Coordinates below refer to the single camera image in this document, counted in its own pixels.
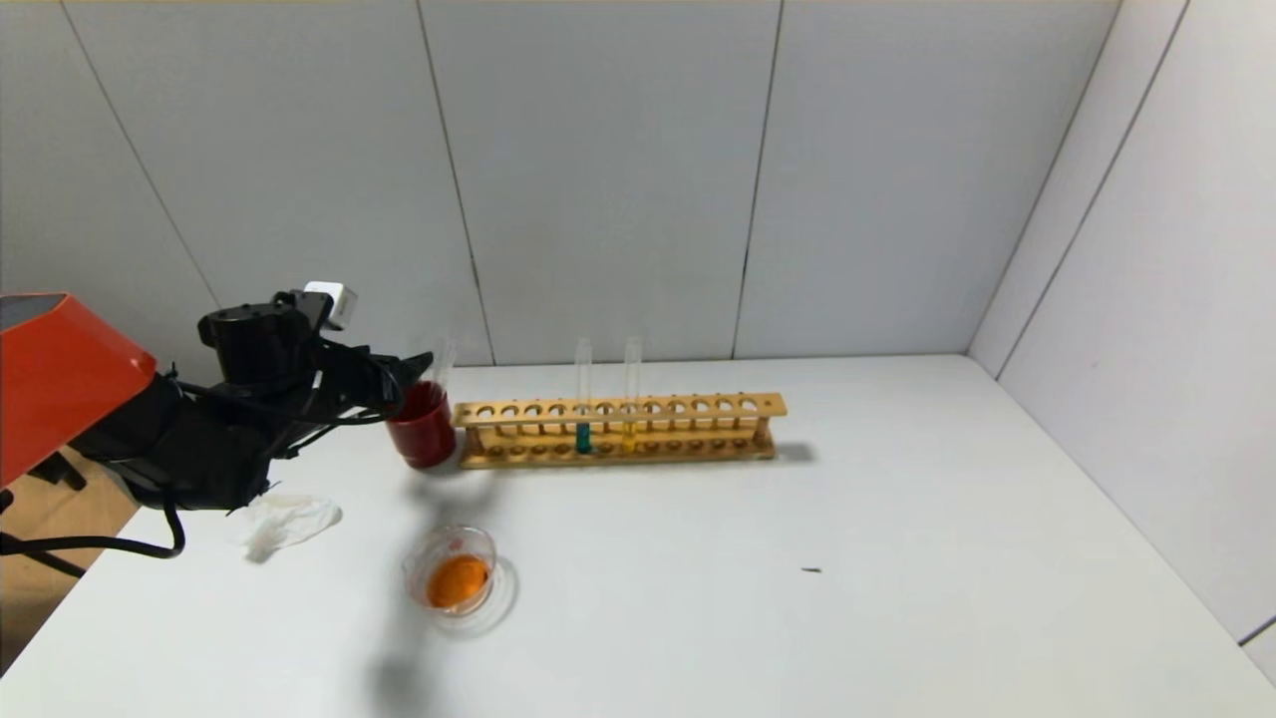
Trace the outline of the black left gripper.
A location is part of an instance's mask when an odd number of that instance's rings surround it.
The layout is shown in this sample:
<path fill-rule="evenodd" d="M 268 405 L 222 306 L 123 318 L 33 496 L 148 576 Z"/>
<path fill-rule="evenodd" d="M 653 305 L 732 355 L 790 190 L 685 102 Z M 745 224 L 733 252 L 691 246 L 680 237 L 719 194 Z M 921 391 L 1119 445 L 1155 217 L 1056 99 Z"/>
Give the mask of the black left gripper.
<path fill-rule="evenodd" d="M 403 356 L 389 365 L 366 353 L 332 353 L 322 369 L 319 392 L 328 408 L 338 413 L 365 409 L 374 414 L 398 414 L 403 408 L 402 386 L 412 386 L 433 367 L 434 353 Z"/>

